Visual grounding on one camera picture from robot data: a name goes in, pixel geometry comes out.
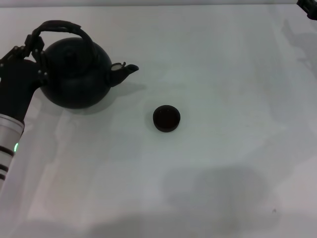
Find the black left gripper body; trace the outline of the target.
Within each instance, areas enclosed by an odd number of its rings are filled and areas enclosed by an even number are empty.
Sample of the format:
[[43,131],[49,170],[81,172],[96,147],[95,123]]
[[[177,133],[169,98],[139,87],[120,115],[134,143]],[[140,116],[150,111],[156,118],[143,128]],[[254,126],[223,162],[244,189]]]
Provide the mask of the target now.
[[0,63],[0,113],[23,122],[34,92],[46,80],[40,66],[30,60]]

